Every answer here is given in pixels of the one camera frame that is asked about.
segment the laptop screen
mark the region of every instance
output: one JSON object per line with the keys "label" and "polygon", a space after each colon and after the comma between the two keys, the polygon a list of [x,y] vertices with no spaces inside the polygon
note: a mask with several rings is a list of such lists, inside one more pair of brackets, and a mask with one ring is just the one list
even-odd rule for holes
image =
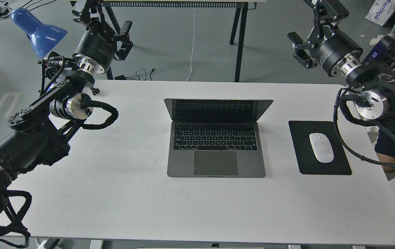
{"label": "laptop screen", "polygon": [[272,100],[165,99],[172,120],[247,122],[257,119]]}

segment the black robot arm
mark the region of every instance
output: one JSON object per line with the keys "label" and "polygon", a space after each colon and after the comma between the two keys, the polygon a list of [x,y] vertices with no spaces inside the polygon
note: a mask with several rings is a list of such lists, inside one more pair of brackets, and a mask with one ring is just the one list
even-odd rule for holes
{"label": "black robot arm", "polygon": [[[385,37],[360,62],[363,49],[338,28],[339,22],[349,15],[346,8],[338,0],[304,2],[314,11],[314,27],[306,42],[297,33],[288,33],[295,49],[293,57],[306,69],[320,65],[330,77],[339,74],[345,77],[349,90],[357,95],[340,94],[336,108],[340,107],[348,121],[361,126],[378,126],[395,141],[395,41]],[[351,115],[346,105],[348,101],[354,102],[359,115],[366,120]],[[355,155],[362,160],[368,159]]]}
{"label": "black robot arm", "polygon": [[[115,55],[121,58],[122,49],[117,49],[117,42],[125,39],[130,42],[128,31],[131,21],[124,24],[125,33],[116,35],[104,21],[101,1],[84,0],[83,4],[78,20],[87,30],[73,58],[51,52],[49,57],[41,60],[43,73],[52,80],[47,87],[44,87],[43,81],[40,97],[8,120],[13,132],[0,142],[0,214],[4,211],[11,221],[7,226],[0,226],[0,236],[10,232],[20,233],[25,237],[25,243],[15,245],[1,238],[0,241],[17,248],[28,247],[30,233],[22,224],[22,219],[30,207],[31,195],[25,191],[11,191],[7,187],[19,174],[27,173],[39,164],[52,165],[67,156],[70,150],[68,142],[80,128],[104,129],[118,118],[114,107],[92,101],[82,91],[85,87],[93,87],[96,73],[105,73]],[[102,124],[85,124],[94,107],[110,112],[110,117]],[[57,129],[49,119],[50,113],[69,121]],[[25,198],[17,213],[9,201],[13,196]]]}

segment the computer mouse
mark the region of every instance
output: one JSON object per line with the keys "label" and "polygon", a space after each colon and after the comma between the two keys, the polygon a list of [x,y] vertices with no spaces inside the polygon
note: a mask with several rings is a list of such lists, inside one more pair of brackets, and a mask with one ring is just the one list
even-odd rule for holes
{"label": "computer mouse", "polygon": [[316,159],[324,164],[332,162],[334,159],[333,148],[331,147],[330,140],[323,133],[309,134],[309,140]]}

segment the laptop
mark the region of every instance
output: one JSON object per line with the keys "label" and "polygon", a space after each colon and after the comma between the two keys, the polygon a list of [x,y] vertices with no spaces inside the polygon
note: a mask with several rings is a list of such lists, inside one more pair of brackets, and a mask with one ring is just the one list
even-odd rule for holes
{"label": "laptop", "polygon": [[164,99],[170,177],[265,177],[257,120],[273,100]]}

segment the blue lamp shade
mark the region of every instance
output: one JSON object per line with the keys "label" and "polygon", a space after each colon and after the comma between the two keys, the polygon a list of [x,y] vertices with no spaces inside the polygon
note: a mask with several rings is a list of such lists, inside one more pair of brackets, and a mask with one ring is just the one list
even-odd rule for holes
{"label": "blue lamp shade", "polygon": [[43,24],[25,8],[15,9],[11,19],[30,37],[31,46],[39,58],[49,53],[67,34],[60,27]]}

